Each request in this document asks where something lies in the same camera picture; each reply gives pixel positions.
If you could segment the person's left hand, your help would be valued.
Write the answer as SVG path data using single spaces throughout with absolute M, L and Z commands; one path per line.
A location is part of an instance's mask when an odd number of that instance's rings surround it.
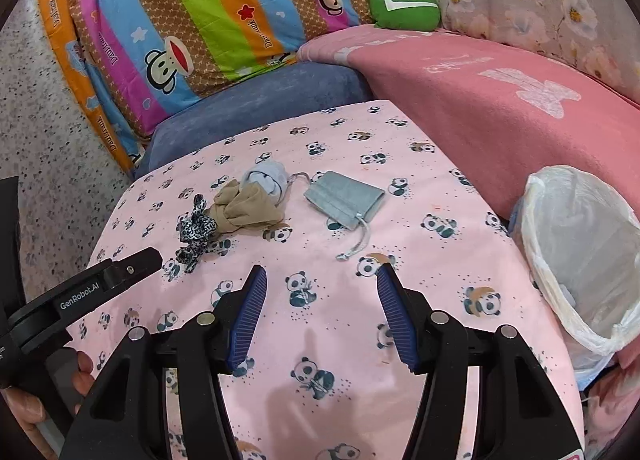
M 81 397 L 86 397 L 90 388 L 92 388 L 92 384 L 94 383 L 92 370 L 93 362 L 90 356 L 82 350 L 78 350 L 77 367 L 73 371 L 72 384 Z M 13 417 L 23 432 L 43 458 L 58 460 L 58 455 L 37 428 L 38 423 L 47 420 L 47 413 L 40 399 L 18 388 L 6 388 L 2 390 L 2 397 L 8 403 Z

